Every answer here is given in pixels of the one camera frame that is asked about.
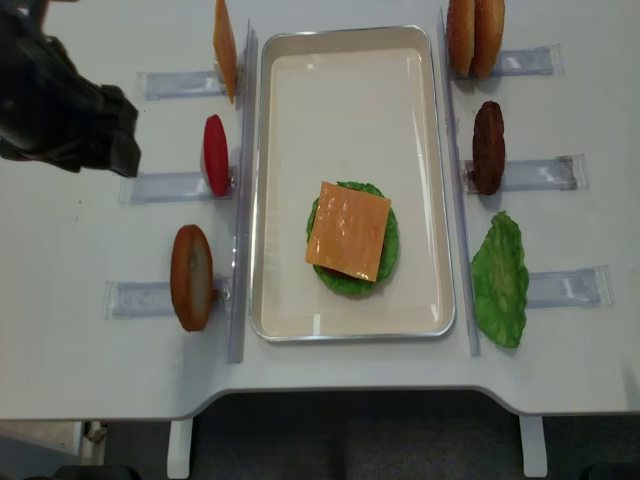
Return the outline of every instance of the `clear plastic holder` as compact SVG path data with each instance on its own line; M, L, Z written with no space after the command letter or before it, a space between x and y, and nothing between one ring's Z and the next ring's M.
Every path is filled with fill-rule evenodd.
M258 37L247 25L244 49L244 82L242 85L242 144L237 177L241 188L234 191L238 198L236 235L233 242L233 295L229 323L228 363L240 363L244 357L244 333L249 296L249 257L251 247L251 186L253 183L254 134L256 123L256 82L258 72Z
M216 298L212 313L229 310L231 279L214 278ZM103 302L103 318L163 318L175 317L168 282L107 282Z
M449 57L447 54L447 42L445 33L444 12L440 9L438 19L438 52L440 54L440 74L442 96L445 108L445 126L447 130L447 145L449 147L449 161L451 164L451 186L453 187L453 209L455 212L456 232L458 234L458 248L460 251L460 269L462 270L462 295L467 313L467 333L469 336L469 351L472 357L480 356L480 337L478 325L474 315L473 284L471 281L471 265L469 248L467 247L467 220L464 210L464 191L462 187L460 152L456 139L456 117L453 110L453 98L451 97L451 74L448 68Z
M119 201L123 205L146 203L192 202L232 198L238 168L229 167L231 184L227 196L214 197L202 172L140 173L135 178L120 180Z
M251 243L251 211L252 211L252 178L253 178L253 156L254 156L254 133L256 122L256 80L258 69L258 39L255 30L251 27L251 22L247 23L246 46L243 54L243 65L239 67L238 78L242 78L238 90L239 103L242 105L242 143L240 149L240 160L238 165L232 167L233 177L231 197L223 201L238 202L235 219L235 236L233 238L233 251L231 252L231 267L233 268L231 286L229 289L229 337L228 337L228 363L240 363L244 356L244 334L246 323L246 309L249 276L249 250ZM194 96L190 91L189 95L177 95L176 89L173 96L163 98L176 98L176 96ZM213 198L209 193L208 186L206 193L203 192L206 180L201 172L187 174L157 174L143 175L139 179L122 184L120 192L121 203L153 203L167 201L186 200L206 200Z
M242 86L243 73L239 65L236 77L238 91ZM201 72L139 72L134 88L137 101L226 95L227 87L217 68Z
M500 50L491 77L521 77L525 75L564 75L564 61L560 45ZM473 77L456 75L455 80Z
M478 193L474 183L473 162L464 162L462 183L465 193ZM586 190L589 176L584 155L567 155L548 160L507 162L500 190Z
M441 9L440 18L438 20L438 51L441 67L449 65L444 25L444 12ZM460 162L460 154L458 151L455 112L453 108L453 98L451 96L453 73L450 68L440 68L440 72L442 75L445 125L451 165L453 206L456 231L458 234L459 255L461 259L462 295L464 297L465 311L467 314L469 351L472 357L477 357L481 354L480 337L474 313L473 281L471 277L471 262L469 260L471 257L469 256L467 244L467 219L464 208L464 178L466 176L467 167L465 167L465 164ZM559 162L559 159L562 158L567 157L559 157L558 159L553 160L534 160L533 162ZM572 172L576 180L576 183L574 184L575 188L588 188L589 179L583 156L575 155L569 158L571 159ZM560 177L560 173L555 172L555 174L556 177ZM527 308L578 306L599 307L612 305L614 303L614 298L609 278L609 268L607 266L597 266L581 268L575 271L531 273L529 274L529 290L527 292L527 299Z
M527 308L613 305L609 267L529 274Z

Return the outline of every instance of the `floor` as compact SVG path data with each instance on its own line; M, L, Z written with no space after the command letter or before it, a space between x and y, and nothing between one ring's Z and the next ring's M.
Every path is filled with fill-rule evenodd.
M640 462L640 418L545 418L549 479ZM105 463L165 479L169 424L108 425ZM476 392L233 395L194 423L191 479L520 479L518 417Z

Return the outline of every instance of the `bottom bun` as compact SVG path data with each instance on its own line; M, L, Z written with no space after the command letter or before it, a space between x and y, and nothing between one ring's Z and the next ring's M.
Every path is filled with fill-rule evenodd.
M213 261L207 238L196 225L182 227L171 255L171 302L187 332L204 329L213 304Z

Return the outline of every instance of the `metal tray rim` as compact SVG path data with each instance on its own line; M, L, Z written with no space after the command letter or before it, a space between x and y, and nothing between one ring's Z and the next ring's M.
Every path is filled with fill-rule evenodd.
M431 65L431 79L433 83L433 103L435 106L434 114L435 114L435 123L437 130L437 146L438 146L438 154L440 160L440 182L442 184L442 206L444 209L444 223L445 223L445 238L446 238L446 247L447 247L447 257L448 257L448 266L449 271L451 272L451 300L452 300L452 310L451 310L451 318L446 324L446 327L437 332L417 332L417 333L387 333L387 334L364 334L364 335L297 335L297 336L273 336L267 335L256 326L256 322L254 321L253 316L253 306L254 306L254 283L256 281L256 263L255 263L255 253L257 249L256 245L256 229L257 229L257 220L258 220L258 179L260 175L260 151L262 147L262 109L263 109L263 96L262 96L262 85L264 83L264 57L265 51L268 46L278 38L286 38L286 37L297 37L297 36L310 36L310 35L327 35L333 33L342 33L342 32L363 32L363 31L375 31L375 30L393 30L393 29L413 29L420 32L427 39L427 44L429 48L429 56L430 56L430 65ZM248 292L248 304L249 304L249 315L248 320L251 323L251 328L253 331L263 340L266 340L270 343L307 343L307 342L332 342L332 341L366 341L366 340L400 340L400 339L426 339L426 338L438 338L443 335L449 333L454 324L456 323L457 318L457 304L456 304L456 291L455 284L453 280L453 261L452 261L452 253L451 253L451 237L449 235L449 219L447 216L447 202L446 202L446 190L445 190L445 181L444 181L444 163L442 159L442 144L440 140L440 118L438 115L438 98L436 93L436 79L435 79L435 70L433 66L433 46L431 43L431 38L421 27L417 25L391 25L391 26L383 26L383 27L370 27L370 28L356 28L356 29L341 29L341 30L324 30L318 32L291 32L291 33L278 33L271 36L262 47L262 52L260 56L260 109L259 109L259 122L258 122L258 148L257 148L257 160L256 160L256 179L255 179L255 192L253 198L253 227L252 227L252 235L251 235L251 260L250 260L250 279L249 279L249 292Z

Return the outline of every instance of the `white table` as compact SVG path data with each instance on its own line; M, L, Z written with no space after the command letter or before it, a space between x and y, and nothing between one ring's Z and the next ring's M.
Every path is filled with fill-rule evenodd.
M281 32L419 25L433 44L442 114L440 3L229 0L229 11L239 50L248 18L260 48ZM120 179L110 173L0 162L0 418L177 419L231 392L305 389L472 388L523 414L639 411L639 15L636 0L507 1L504 47L560 43L566 75L503 79L474 95L454 89L461 138L468 138L462 157L470 158L474 114L488 98L503 107L511 159L586 155L589 191L552 192L536 204L526 194L504 195L502 206L523 226L531 271L608 264L613 307L528 311L517 352L483 337L478 358L469 353L460 294L455 328L434 341L273 346L247 325L244 361L227 365L225 324L189 335L175 318L102 318L105 281L168 279L180 226L200 225L214 259L228 251L228 232L210 204L122 206ZM130 93L139 71L210 69L213 16L213 0L81 0L52 4L46 30L88 79ZM196 170L213 112L227 119L233 150L240 119L228 101L143 105L142 171ZM459 292L442 120L440 128ZM477 217L473 252L490 214L478 208Z

